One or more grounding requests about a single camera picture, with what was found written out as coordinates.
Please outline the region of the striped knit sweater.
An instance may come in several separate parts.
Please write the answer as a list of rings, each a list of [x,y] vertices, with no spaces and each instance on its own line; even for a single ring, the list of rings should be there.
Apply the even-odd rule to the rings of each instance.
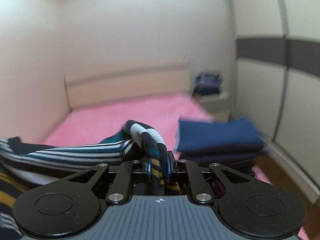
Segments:
[[[12,217],[15,199],[33,187],[106,163],[117,166],[126,161],[151,160],[152,194],[179,195],[178,183],[168,175],[167,147],[151,126],[128,120],[115,135],[97,144],[62,146],[26,144],[20,137],[1,139],[1,239],[21,239]]]

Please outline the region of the dark folded clothes stack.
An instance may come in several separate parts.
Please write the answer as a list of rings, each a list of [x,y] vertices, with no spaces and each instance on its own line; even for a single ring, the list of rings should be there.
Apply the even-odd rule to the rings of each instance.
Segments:
[[[267,155],[268,150],[250,150],[233,152],[181,152],[179,159],[185,159],[196,162],[199,167],[208,168],[212,163],[218,163],[241,173],[254,177],[252,171],[255,165],[255,159],[259,156]]]

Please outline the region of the pink bed blanket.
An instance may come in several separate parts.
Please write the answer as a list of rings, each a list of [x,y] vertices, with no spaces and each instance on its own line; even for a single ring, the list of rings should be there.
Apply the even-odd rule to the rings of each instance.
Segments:
[[[44,144],[93,144],[116,134],[125,121],[136,120],[155,128],[167,149],[174,151],[179,119],[214,121],[191,96],[176,92],[74,109],[46,137]]]

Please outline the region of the navy folded garment top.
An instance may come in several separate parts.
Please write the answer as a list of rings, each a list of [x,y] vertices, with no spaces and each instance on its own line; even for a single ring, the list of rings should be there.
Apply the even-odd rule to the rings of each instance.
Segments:
[[[178,122],[177,152],[229,152],[263,148],[260,132],[247,118],[229,122]]]

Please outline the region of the white nightstand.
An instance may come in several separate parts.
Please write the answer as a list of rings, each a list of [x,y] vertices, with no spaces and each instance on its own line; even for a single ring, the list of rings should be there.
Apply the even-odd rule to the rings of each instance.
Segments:
[[[220,94],[193,94],[193,98],[216,120],[228,122],[231,116],[231,96],[227,92]]]

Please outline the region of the beige wooden headboard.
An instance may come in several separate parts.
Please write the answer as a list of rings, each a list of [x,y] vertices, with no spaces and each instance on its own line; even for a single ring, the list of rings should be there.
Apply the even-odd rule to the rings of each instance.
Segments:
[[[99,103],[190,90],[188,61],[124,62],[65,74],[71,109]]]

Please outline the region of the white wardrobe with dark band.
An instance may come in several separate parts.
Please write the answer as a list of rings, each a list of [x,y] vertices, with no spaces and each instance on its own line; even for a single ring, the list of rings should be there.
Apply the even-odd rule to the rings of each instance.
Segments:
[[[319,0],[229,0],[233,105],[308,200],[319,202]]]

